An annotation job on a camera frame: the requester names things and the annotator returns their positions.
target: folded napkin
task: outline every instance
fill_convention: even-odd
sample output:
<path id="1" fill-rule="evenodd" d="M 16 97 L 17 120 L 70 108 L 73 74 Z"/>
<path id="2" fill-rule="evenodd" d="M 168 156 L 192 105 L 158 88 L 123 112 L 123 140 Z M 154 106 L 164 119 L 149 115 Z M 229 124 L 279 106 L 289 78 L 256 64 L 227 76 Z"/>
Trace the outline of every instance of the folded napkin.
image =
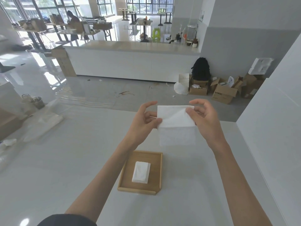
<path id="1" fill-rule="evenodd" d="M 194 106 L 158 105 L 157 117 L 163 121 L 158 127 L 160 146 L 196 145 L 196 125 L 186 113 L 186 108 Z"/>
<path id="2" fill-rule="evenodd" d="M 151 164 L 148 162 L 136 162 L 132 182 L 148 183 Z"/>

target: hand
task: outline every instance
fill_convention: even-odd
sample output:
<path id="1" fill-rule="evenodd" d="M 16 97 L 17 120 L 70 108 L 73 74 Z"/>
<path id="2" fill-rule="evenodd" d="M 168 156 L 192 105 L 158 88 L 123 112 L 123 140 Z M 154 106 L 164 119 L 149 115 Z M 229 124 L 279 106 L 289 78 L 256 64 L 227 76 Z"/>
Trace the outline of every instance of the hand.
<path id="1" fill-rule="evenodd" d="M 192 108 L 187 108 L 186 112 L 194 120 L 201 135 L 207 141 L 208 146 L 215 151 L 219 145 L 226 143 L 216 110 L 210 102 L 205 99 L 194 99 L 189 103 L 204 106 L 195 106 L 194 110 Z"/>
<path id="2" fill-rule="evenodd" d="M 140 106 L 126 134 L 125 138 L 129 139 L 136 147 L 143 143 L 152 129 L 157 128 L 162 122 L 161 118 L 156 118 L 157 112 L 145 112 L 147 107 L 155 104 L 157 101 L 147 102 Z"/>

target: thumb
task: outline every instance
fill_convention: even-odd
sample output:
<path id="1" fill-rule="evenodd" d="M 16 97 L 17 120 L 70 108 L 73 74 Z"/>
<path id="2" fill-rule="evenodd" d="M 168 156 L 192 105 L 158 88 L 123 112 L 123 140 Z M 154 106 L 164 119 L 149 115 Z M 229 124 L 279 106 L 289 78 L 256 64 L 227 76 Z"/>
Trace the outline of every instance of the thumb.
<path id="1" fill-rule="evenodd" d="M 147 126 L 151 129 L 157 128 L 162 122 L 162 118 L 157 118 L 147 124 Z"/>
<path id="2" fill-rule="evenodd" d="M 193 121 L 198 125 L 202 119 L 202 117 L 194 111 L 191 107 L 186 108 L 186 113 L 193 119 Z"/>

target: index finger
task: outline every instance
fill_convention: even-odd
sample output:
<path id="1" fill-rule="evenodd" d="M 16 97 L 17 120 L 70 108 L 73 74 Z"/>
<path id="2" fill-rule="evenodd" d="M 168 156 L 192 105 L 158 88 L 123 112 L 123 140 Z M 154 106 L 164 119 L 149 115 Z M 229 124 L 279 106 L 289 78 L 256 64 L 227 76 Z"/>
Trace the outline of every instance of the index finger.
<path id="1" fill-rule="evenodd" d="M 138 112 L 137 112 L 137 113 L 145 113 L 145 110 L 146 110 L 147 107 L 149 107 L 149 106 L 151 106 L 151 105 L 155 105 L 155 104 L 157 104 L 157 103 L 158 103 L 158 101 L 146 102 L 146 103 L 144 103 L 144 104 L 142 104 L 142 105 L 140 106 L 140 108 L 138 109 Z"/>
<path id="2" fill-rule="evenodd" d="M 189 102 L 190 104 L 200 104 L 203 105 L 206 109 L 214 109 L 211 103 L 206 99 L 194 99 Z"/>

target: black backpack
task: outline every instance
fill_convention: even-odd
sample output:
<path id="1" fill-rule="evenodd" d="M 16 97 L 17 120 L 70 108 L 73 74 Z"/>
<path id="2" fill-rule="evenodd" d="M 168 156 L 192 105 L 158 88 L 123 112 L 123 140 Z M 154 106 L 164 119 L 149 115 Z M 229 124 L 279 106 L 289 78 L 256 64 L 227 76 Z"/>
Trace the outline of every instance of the black backpack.
<path id="1" fill-rule="evenodd" d="M 209 81 L 211 79 L 209 64 L 205 58 L 198 58 L 191 69 L 194 80 Z"/>

